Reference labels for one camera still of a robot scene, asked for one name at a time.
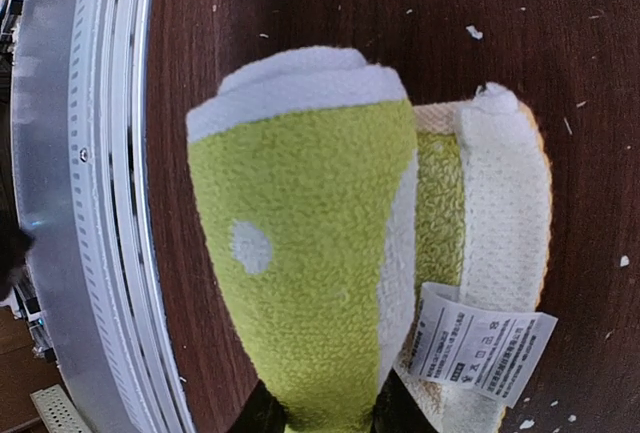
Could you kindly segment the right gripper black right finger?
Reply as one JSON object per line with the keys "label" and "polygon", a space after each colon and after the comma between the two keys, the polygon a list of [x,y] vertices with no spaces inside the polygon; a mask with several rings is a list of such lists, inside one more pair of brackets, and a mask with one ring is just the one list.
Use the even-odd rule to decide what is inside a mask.
{"label": "right gripper black right finger", "polygon": [[392,369],[373,410],[375,433],[436,433],[413,396]]}

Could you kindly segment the green patterned towel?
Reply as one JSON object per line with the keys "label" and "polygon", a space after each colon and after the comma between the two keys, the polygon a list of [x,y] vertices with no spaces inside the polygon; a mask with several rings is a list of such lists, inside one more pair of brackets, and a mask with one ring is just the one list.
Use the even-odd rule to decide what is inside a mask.
{"label": "green patterned towel", "polygon": [[496,432],[556,326],[537,311],[552,175],[531,109],[488,83],[413,105],[357,50],[281,52],[187,116],[233,326],[284,432],[373,432],[392,369],[436,432]]}

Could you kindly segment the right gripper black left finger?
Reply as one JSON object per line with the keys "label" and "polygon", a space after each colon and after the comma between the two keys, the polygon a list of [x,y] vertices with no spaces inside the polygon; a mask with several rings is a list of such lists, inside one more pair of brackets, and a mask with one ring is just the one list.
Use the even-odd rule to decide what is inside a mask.
{"label": "right gripper black left finger", "polygon": [[259,381],[242,410],[242,431],[246,433],[283,433],[286,412],[278,400]]}

